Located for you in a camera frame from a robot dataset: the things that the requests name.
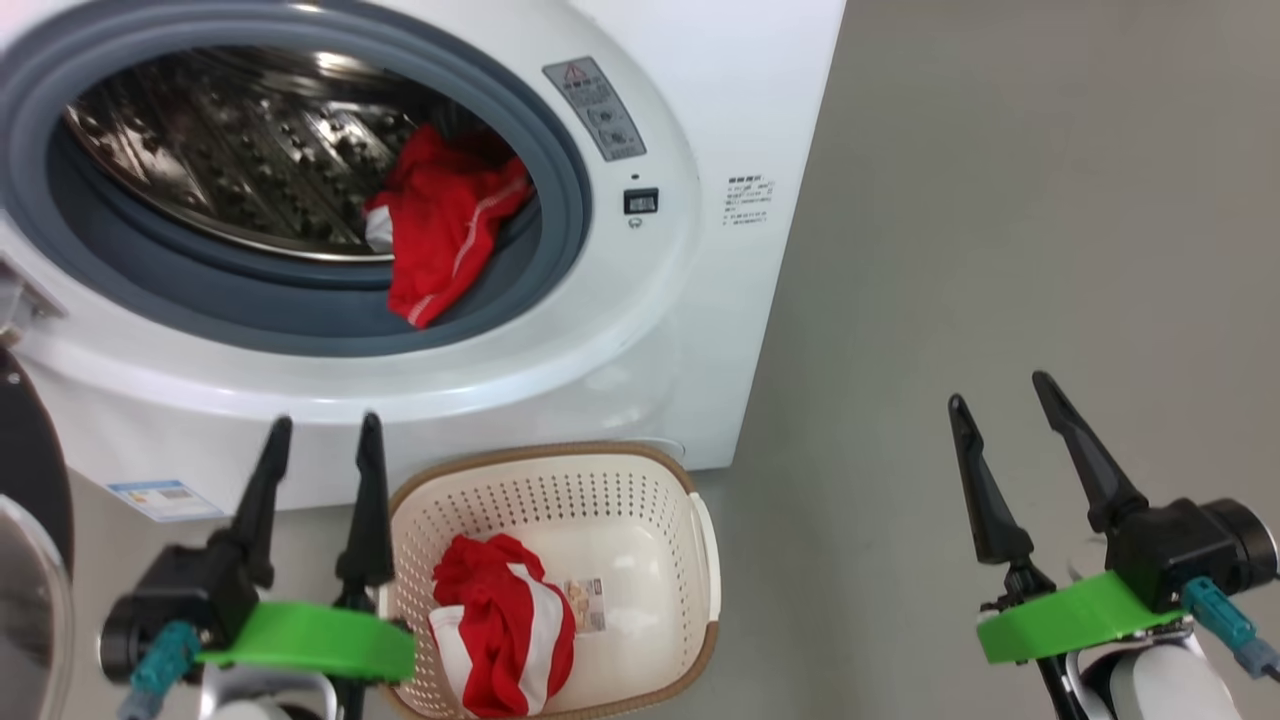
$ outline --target warning label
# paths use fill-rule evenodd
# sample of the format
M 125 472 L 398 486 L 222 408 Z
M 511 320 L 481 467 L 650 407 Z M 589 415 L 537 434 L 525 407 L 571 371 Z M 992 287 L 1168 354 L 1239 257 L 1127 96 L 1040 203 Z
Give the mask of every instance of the warning label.
M 609 79 L 590 58 L 579 58 L 543 68 L 547 79 L 573 106 L 607 161 L 645 154 L 644 141 L 631 115 L 613 91 Z
M 773 181 L 764 176 L 733 176 L 728 178 L 721 227 L 755 225 L 769 219 L 773 184 Z

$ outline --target stainless steel drum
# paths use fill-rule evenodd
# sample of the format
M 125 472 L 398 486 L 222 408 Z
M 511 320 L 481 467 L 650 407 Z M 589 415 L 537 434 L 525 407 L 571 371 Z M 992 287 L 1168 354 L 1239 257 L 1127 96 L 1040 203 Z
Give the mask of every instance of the stainless steel drum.
M 420 123 L 481 127 L 453 100 L 332 53 L 207 49 L 100 82 L 67 109 L 96 164 L 212 237 L 317 261 L 389 261 L 364 241 L 378 192 Z

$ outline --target basket handle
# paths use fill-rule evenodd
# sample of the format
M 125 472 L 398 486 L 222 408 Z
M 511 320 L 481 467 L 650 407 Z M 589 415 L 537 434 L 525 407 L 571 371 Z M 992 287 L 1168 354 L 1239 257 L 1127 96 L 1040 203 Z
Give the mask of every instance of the basket handle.
M 698 534 L 703 539 L 703 553 L 707 561 L 707 605 L 710 610 L 708 621 L 718 623 L 721 611 L 721 577 L 719 577 L 719 546 L 716 543 L 716 527 L 712 525 L 712 514 L 707 511 L 707 503 L 696 492 L 689 493 L 689 500 L 694 502 L 694 515 L 698 519 Z

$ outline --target white stripe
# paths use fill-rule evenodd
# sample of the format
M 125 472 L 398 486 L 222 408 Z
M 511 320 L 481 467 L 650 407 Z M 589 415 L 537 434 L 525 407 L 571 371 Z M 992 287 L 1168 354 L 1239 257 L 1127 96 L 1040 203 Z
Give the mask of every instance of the white stripe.
M 458 275 L 458 268 L 462 266 L 462 258 L 476 242 L 476 222 L 480 219 L 480 213 L 484 213 L 489 208 L 502 202 L 512 192 L 525 190 L 527 186 L 529 183 L 525 178 L 520 177 L 508 183 L 507 187 L 499 190 L 489 197 L 485 197 L 480 202 L 476 202 L 476 211 L 471 213 L 471 220 L 467 223 L 467 238 L 462 242 L 462 247 L 458 249 L 458 254 L 453 256 L 453 274 L 449 275 L 451 281 Z M 413 309 L 410 310 L 408 314 L 408 322 L 411 325 L 417 325 L 417 316 L 422 314 L 422 310 L 426 310 L 426 306 L 430 305 L 433 300 L 435 300 L 435 295 L 436 293 L 428 295 L 413 305 Z
M 561 624 L 564 621 L 564 605 L 554 591 L 535 580 L 524 565 L 511 564 L 507 568 L 529 584 L 534 598 L 534 626 L 529 630 L 529 656 L 525 657 L 525 670 L 520 675 L 520 691 L 529 702 L 529 714 L 538 715 L 547 705 L 552 651 L 556 650 Z
M 444 666 L 444 676 L 449 680 L 449 688 L 462 705 L 462 693 L 467 689 L 467 678 L 471 676 L 471 653 L 467 652 L 466 643 L 458 633 L 462 623 L 465 607 L 453 605 L 433 610 L 428 616 L 431 623 L 431 634 L 435 635 L 435 647 L 440 651 L 440 665 Z
M 379 205 L 365 215 L 365 242 L 376 252 L 392 252 L 392 241 L 396 233 L 392 232 L 392 211 L 385 205 Z

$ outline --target green mount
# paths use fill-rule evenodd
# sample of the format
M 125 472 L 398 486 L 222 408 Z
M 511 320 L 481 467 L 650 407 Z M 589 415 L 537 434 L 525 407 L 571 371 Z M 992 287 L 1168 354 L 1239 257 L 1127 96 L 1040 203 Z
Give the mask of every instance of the green mount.
M 323 673 L 369 683 L 413 676 L 413 635 L 375 615 L 305 602 L 260 602 L 236 642 L 197 662 Z
M 1156 614 L 1107 570 L 978 624 L 987 662 L 1024 662 L 1119 641 L 1185 616 Z

